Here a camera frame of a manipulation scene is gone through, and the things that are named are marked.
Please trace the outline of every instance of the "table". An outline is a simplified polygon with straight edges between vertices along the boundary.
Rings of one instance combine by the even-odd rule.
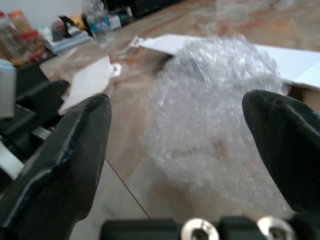
[[[150,124],[148,94],[170,56],[143,48],[124,49],[135,35],[151,38],[166,33],[201,37],[242,34],[255,44],[320,51],[320,2],[185,0],[117,30],[114,43],[106,49],[111,61],[123,66],[121,76],[113,80],[108,90],[112,92],[112,123],[106,159],[148,216],[181,222],[191,217],[214,221],[227,215],[257,219],[270,214],[248,209],[215,192],[191,192],[188,186],[170,181],[148,158],[141,141]],[[76,54],[78,59],[89,58],[88,62],[92,62],[100,53],[88,50],[92,48],[88,44]],[[76,71],[86,64],[83,61],[71,68]],[[63,69],[58,74],[46,75],[50,80],[69,78],[72,74],[68,71],[69,75]],[[292,212],[272,214],[285,217]]]

